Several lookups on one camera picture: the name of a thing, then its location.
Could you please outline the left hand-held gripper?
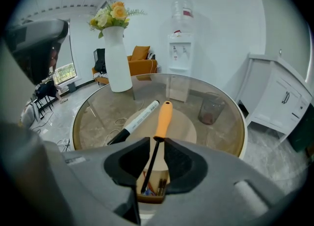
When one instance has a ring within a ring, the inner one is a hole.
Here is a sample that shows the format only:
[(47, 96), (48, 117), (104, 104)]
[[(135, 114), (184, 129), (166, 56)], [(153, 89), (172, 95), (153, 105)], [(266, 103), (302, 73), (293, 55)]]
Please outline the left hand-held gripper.
[(34, 85), (55, 71), (58, 53), (68, 30), (67, 21), (51, 19), (26, 23), (4, 31), (10, 52)]

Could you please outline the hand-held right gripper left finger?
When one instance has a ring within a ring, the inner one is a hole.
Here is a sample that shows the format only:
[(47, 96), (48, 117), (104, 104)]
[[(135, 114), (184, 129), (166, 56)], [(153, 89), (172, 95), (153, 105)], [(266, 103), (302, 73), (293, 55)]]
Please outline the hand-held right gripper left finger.
[(120, 217), (141, 224), (137, 180), (150, 157), (150, 139), (63, 153), (67, 166), (97, 201)]

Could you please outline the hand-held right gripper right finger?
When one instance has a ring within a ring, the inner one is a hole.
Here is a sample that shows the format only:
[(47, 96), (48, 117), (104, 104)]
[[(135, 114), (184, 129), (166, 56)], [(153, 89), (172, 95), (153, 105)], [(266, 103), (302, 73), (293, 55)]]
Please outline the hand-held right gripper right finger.
[(275, 226), (296, 197), (243, 160), (166, 139), (170, 183), (152, 226)]

